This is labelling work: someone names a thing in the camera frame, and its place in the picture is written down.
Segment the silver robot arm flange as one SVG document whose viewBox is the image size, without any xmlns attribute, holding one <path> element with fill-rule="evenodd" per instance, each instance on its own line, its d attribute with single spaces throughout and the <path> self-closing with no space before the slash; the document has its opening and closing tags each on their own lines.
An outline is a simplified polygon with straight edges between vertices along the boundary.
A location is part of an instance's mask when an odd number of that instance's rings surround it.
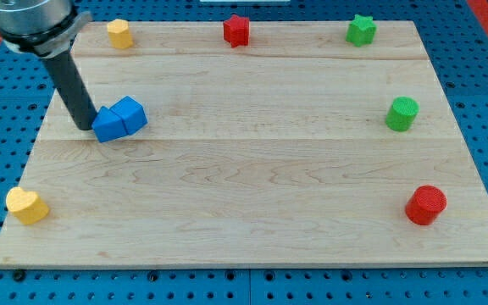
<svg viewBox="0 0 488 305">
<path fill-rule="evenodd" d="M 15 53 L 56 57 L 91 21 L 91 13 L 80 13 L 72 0 L 0 0 L 0 36 Z"/>
</svg>

